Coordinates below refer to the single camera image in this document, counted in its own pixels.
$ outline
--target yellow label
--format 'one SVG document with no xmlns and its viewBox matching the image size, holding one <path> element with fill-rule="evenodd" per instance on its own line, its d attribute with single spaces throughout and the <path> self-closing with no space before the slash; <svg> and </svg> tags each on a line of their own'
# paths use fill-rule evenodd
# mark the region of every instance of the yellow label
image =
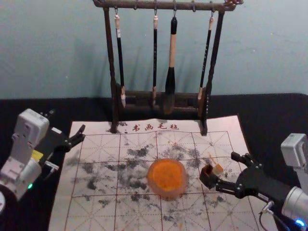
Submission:
<svg viewBox="0 0 308 231">
<path fill-rule="evenodd" d="M 43 153 L 40 153 L 37 150 L 33 150 L 31 157 L 38 162 L 43 157 Z"/>
</svg>

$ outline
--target hanging brush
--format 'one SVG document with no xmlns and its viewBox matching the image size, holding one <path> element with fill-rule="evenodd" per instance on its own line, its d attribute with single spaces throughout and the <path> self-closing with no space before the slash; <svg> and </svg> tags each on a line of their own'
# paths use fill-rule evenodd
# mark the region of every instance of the hanging brush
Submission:
<svg viewBox="0 0 308 231">
<path fill-rule="evenodd" d="M 166 86 L 165 86 L 165 97 L 164 97 L 164 113 L 171 114 L 174 109 L 175 102 L 175 74 L 174 74 L 174 64 L 175 64 L 175 53 L 176 53 L 176 41 L 177 41 L 177 25 L 178 21 L 174 16 L 171 20 L 171 35 L 170 35 L 170 52 L 169 52 L 169 69 L 167 73 Z"/>
<path fill-rule="evenodd" d="M 123 74 L 123 59 L 122 59 L 122 45 L 121 45 L 121 31 L 120 31 L 120 17 L 117 14 L 117 8 L 115 8 L 115 30 L 117 40 L 117 50 L 119 54 L 119 65 L 120 65 L 120 81 L 121 81 L 121 101 L 123 107 L 126 106 L 125 102 L 125 87 L 124 87 L 124 74 Z"/>
<path fill-rule="evenodd" d="M 211 18 L 208 24 L 208 32 L 207 32 L 207 39 L 206 39 L 206 45 L 205 45 L 205 53 L 204 53 L 204 59 L 203 59 L 203 66 L 202 66 L 202 72 L 201 72 L 201 81 L 200 81 L 200 88 L 198 93 L 198 102 L 201 100 L 202 97 L 202 87 L 203 87 L 203 80 L 204 80 L 204 74 L 205 74 L 205 66 L 207 61 L 207 54 L 208 54 L 208 46 L 211 39 L 211 33 L 212 33 L 212 25 L 214 22 L 213 18 L 214 12 L 212 11 Z"/>
<path fill-rule="evenodd" d="M 157 9 L 154 10 L 154 63 L 153 63 L 153 91 L 152 91 L 152 99 L 153 106 L 156 103 L 156 68 L 157 68 L 157 26 L 158 26 L 158 17 L 157 17 Z"/>
</svg>

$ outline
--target black tablecloth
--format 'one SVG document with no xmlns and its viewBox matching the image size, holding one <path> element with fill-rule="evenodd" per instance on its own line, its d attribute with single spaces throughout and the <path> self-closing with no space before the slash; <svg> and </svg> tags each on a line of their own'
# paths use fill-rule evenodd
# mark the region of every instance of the black tablecloth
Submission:
<svg viewBox="0 0 308 231">
<path fill-rule="evenodd" d="M 0 166 L 8 157 L 16 118 L 27 108 L 47 112 L 54 108 L 51 126 L 69 134 L 71 122 L 111 121 L 110 99 L 43 99 L 0 101 Z M 265 94 L 213 96 L 209 118 L 238 115 L 250 153 L 264 164 L 265 172 L 286 184 L 299 186 L 294 171 L 287 167 L 280 144 L 290 133 L 308 134 L 308 96 L 303 94 Z M 163 116 L 149 111 L 124 114 L 122 120 L 138 120 L 153 117 L 166 119 L 197 119 L 194 114 Z M 64 155 L 56 154 L 56 164 L 62 164 Z M 14 207 L 2 216 L 5 230 L 47 230 L 60 172 L 47 182 L 36 182 Z M 293 222 L 283 219 L 291 228 Z"/>
</svg>

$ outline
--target teal wall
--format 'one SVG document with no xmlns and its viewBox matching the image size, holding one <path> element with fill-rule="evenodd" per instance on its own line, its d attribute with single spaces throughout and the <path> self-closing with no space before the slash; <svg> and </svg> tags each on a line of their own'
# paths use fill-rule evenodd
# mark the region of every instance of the teal wall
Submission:
<svg viewBox="0 0 308 231">
<path fill-rule="evenodd" d="M 307 94 L 307 9 L 307 0 L 247 0 L 226 12 L 212 93 Z M 111 9 L 119 81 L 114 15 Z M 151 90 L 154 11 L 119 9 L 119 15 L 126 88 Z M 176 91 L 198 90 L 209 15 L 177 12 Z M 159 90 L 167 74 L 172 16 L 158 11 Z M 103 11 L 91 0 L 0 1 L 0 98 L 109 97 L 104 32 Z"/>
</svg>

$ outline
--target orange bowl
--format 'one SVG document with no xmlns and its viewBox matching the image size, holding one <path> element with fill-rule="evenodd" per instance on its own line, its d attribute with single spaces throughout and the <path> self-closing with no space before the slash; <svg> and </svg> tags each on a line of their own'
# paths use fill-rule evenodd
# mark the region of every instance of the orange bowl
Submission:
<svg viewBox="0 0 308 231">
<path fill-rule="evenodd" d="M 166 200 L 181 196 L 188 183 L 184 165 L 173 159 L 161 159 L 151 164 L 147 179 L 154 193 Z"/>
</svg>

